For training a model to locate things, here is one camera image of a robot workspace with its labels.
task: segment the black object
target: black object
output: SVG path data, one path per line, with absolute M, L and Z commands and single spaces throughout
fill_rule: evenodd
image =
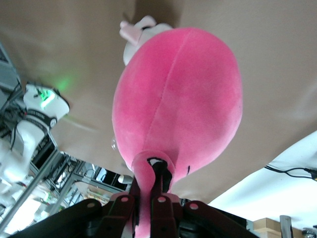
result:
M 162 175 L 151 191 L 151 238 L 257 238 L 229 217 L 201 201 L 183 207 L 178 196 L 162 193 Z M 11 238 L 133 238 L 139 223 L 140 188 L 114 194 L 101 206 L 84 200 L 11 236 Z

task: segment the white surface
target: white surface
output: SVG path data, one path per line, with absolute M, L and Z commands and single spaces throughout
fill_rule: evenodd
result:
M 281 170 L 294 167 L 317 169 L 317 131 L 285 150 L 270 165 Z M 305 171 L 289 172 L 309 176 Z M 317 225 L 317 181 L 292 178 L 261 169 L 233 186 L 209 205 L 234 215 L 256 221 L 280 215 L 292 218 L 298 229 Z

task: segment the green light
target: green light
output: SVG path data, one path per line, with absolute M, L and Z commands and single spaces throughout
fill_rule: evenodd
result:
M 46 91 L 46 93 L 41 93 L 40 97 L 42 98 L 41 108 L 44 109 L 51 101 L 55 98 L 55 93 L 52 91 Z

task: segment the pink plush toy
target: pink plush toy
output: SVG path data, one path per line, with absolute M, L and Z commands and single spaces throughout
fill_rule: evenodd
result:
M 150 237 L 149 158 L 168 164 L 169 188 L 215 160 L 242 116 L 241 78 L 229 47 L 196 28 L 163 31 L 128 62 L 113 102 L 118 149 L 141 190 L 137 238 Z

